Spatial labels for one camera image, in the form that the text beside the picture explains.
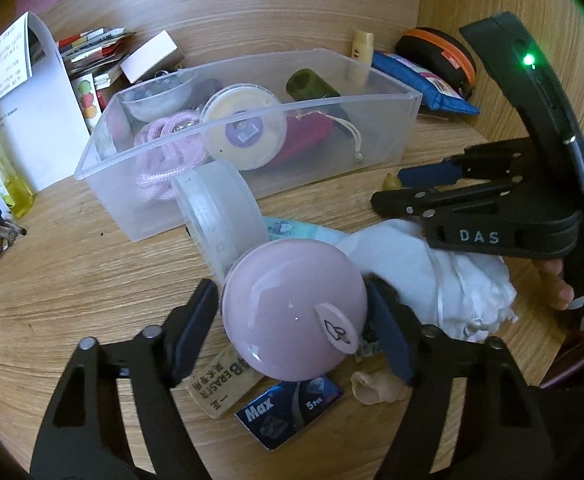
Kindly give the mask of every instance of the white paper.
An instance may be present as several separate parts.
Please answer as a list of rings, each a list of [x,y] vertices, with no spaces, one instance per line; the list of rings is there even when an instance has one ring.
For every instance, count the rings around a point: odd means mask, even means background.
[[[0,35],[0,99],[31,76],[27,13]]]
[[[37,193],[74,173],[89,133],[50,31],[31,13],[26,26],[45,57],[31,67],[24,84],[0,100],[0,143],[17,174]]]

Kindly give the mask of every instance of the white box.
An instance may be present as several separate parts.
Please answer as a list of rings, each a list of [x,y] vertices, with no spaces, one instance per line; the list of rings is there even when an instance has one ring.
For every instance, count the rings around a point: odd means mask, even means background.
[[[154,76],[158,70],[173,68],[181,59],[182,52],[164,30],[123,60],[121,70],[128,81],[135,83]]]

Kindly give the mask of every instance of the green led light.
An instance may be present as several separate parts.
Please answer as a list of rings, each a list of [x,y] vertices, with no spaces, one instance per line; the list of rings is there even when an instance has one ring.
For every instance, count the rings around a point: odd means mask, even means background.
[[[523,64],[526,66],[534,65],[535,61],[536,60],[534,59],[534,56],[532,56],[532,54],[526,54],[526,56],[523,58]]]

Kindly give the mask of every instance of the blue pouch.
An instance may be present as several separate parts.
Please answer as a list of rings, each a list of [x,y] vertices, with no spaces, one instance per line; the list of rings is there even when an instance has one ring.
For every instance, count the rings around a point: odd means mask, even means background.
[[[479,108],[463,99],[448,83],[422,66],[390,52],[374,51],[372,66],[423,94],[423,102],[434,111],[478,115]]]

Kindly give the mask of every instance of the pink round container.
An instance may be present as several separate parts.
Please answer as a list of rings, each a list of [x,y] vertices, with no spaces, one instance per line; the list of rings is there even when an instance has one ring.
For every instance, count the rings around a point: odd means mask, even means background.
[[[316,240],[269,242],[227,275],[221,314],[237,352],[280,381],[318,377],[358,348],[366,289],[357,267]]]

